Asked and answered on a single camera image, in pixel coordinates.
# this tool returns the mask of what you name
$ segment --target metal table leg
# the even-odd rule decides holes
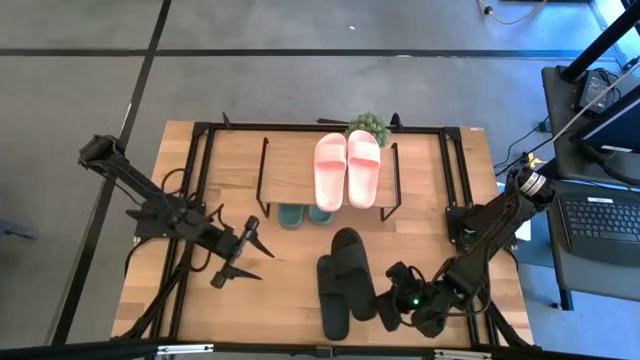
[[[554,303],[552,306],[556,309],[562,309],[564,311],[573,311],[573,297],[570,290],[565,290],[561,287],[560,290],[560,304]]]

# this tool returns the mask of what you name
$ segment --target pink slipper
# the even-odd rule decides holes
[[[342,206],[346,156],[347,140],[342,134],[325,135],[316,145],[313,156],[316,205],[322,211],[334,212]]]
[[[378,172],[380,171],[380,146],[366,131],[356,130],[349,135],[349,203],[367,209],[376,200]]]

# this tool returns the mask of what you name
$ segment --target black floor stripe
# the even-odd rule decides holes
[[[445,57],[445,58],[576,58],[582,50],[432,50],[432,49],[39,49],[0,48],[0,57],[225,57],[225,56],[334,56],[334,57]],[[609,50],[601,60],[616,60]]]
[[[0,56],[51,56],[51,57],[130,57],[146,56],[147,49],[37,49],[37,48],[0,48]]]
[[[420,50],[420,49],[159,49],[156,57],[335,56],[335,57],[455,57],[455,58],[576,58],[582,50]],[[603,59],[615,60],[607,52]]]
[[[151,42],[149,43],[149,48],[147,49],[144,62],[142,63],[142,68],[140,69],[140,74],[138,75],[138,81],[136,82],[133,95],[131,96],[129,111],[127,112],[122,130],[120,131],[120,142],[124,147],[126,147],[131,136],[131,131],[133,129],[133,124],[138,113],[138,108],[140,107],[140,101],[142,100],[144,88],[147,84],[149,73],[151,72],[151,65],[153,64],[153,52],[158,48],[160,36],[162,35],[162,30],[164,29],[164,25],[167,20],[169,8],[171,7],[171,1],[172,0],[164,0],[162,2],[162,7],[160,8],[160,14],[158,15],[158,20],[156,21],[156,26],[153,30]],[[80,302],[80,298],[82,296],[82,291],[87,280],[87,275],[89,274],[89,270],[91,268],[91,262],[98,245],[100,232],[102,231],[102,226],[104,225],[104,220],[107,215],[107,210],[109,208],[112,194],[113,185],[110,182],[103,182],[100,194],[98,195],[94,216],[87,226],[87,231],[85,232],[85,237],[82,241],[84,245],[82,248],[80,259],[75,269],[71,285],[69,286],[69,289],[66,293],[66,299],[62,307],[62,312],[60,313],[59,321],[53,334],[52,345],[62,345],[67,342],[69,331],[71,330],[71,326],[73,324],[73,318],[78,308],[78,303]]]

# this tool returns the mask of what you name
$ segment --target white cable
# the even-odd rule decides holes
[[[549,0],[543,0],[540,4],[538,4],[538,6],[536,6],[533,10],[531,10],[531,12],[530,12],[530,13],[528,13],[527,15],[525,15],[525,16],[523,16],[523,17],[521,17],[521,18],[520,18],[520,19],[518,19],[518,20],[514,20],[514,21],[505,21],[505,20],[500,19],[498,16],[496,16],[496,14],[494,14],[494,13],[493,13],[493,10],[490,10],[490,11],[489,11],[489,15],[491,15],[494,19],[496,19],[496,21],[497,21],[497,22],[499,22],[499,23],[501,23],[501,24],[503,24],[503,25],[513,25],[513,24],[519,23],[520,21],[522,21],[522,20],[524,20],[524,19],[528,18],[529,16],[534,15],[534,14],[535,14],[535,13],[537,13],[538,11],[540,11],[540,10],[542,9],[542,7],[544,6],[544,4],[546,4],[546,3],[547,3],[547,1],[549,1]],[[482,10],[483,10],[483,11],[484,11],[486,8],[488,8],[488,7],[489,7],[489,6],[488,6],[487,4],[485,4],[485,2],[484,2],[484,1],[482,1],[482,0],[478,0],[478,3],[480,4],[480,6],[482,6]]]
[[[576,116],[573,117],[573,119],[569,120],[569,122],[567,123],[567,125],[565,125],[560,131],[558,131],[558,133],[551,138],[551,141],[549,141],[545,146],[543,146],[540,150],[538,150],[539,154],[542,154],[542,152],[544,150],[546,150],[549,146],[551,146],[554,142],[556,142],[556,140],[558,140],[558,138],[560,138],[560,136],[562,136],[562,134],[565,133],[565,131],[567,131],[567,129],[576,121],[578,120],[578,118],[580,118],[580,116],[582,114],[584,114],[585,111],[587,111],[591,105],[595,104],[598,100],[600,100],[601,97],[605,96],[611,89],[615,88],[616,85],[618,85],[618,83],[620,81],[622,81],[624,78],[626,78],[627,76],[629,76],[629,74],[631,74],[632,72],[634,72],[638,66],[640,66],[640,62],[638,62],[637,64],[633,65],[633,67],[631,69],[629,69],[629,71],[627,71],[626,73],[624,73],[622,76],[620,76],[620,78],[618,78],[618,80],[614,81],[613,84],[609,85],[609,87],[607,87],[606,89],[602,90],[602,92],[596,96],[593,100],[591,100],[587,106],[583,107],[582,110],[580,110]]]

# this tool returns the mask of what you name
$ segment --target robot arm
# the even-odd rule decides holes
[[[402,263],[387,271],[393,285],[377,299],[385,328],[395,330],[403,323],[400,313],[413,311],[411,323],[405,322],[405,325],[415,327],[427,337],[435,337],[444,329],[448,317],[467,316],[451,313],[451,308],[464,311],[479,296],[484,304],[480,312],[489,311],[492,318],[502,319],[503,324],[497,321],[498,328],[503,334],[509,331],[504,317],[490,300],[490,284],[485,280],[488,279],[488,262],[510,243],[525,221],[546,209],[554,196],[553,185],[544,176],[530,169],[511,172],[504,193],[487,205],[468,209],[458,219],[459,233],[472,245],[448,259],[431,281],[422,276],[416,279],[411,271],[413,267]]]
[[[94,136],[80,150],[79,162],[84,168],[106,178],[122,181],[146,200],[140,210],[127,211],[127,214],[138,222],[136,236],[185,239],[225,259],[222,269],[211,280],[211,285],[216,288],[221,288],[227,279],[235,277],[260,279],[233,267],[246,242],[273,257],[258,240],[258,218],[250,216],[247,219],[244,232],[239,238],[229,226],[222,224],[222,229],[214,226],[211,223],[212,219],[204,215],[202,204],[166,194],[131,166],[118,139],[112,136]]]

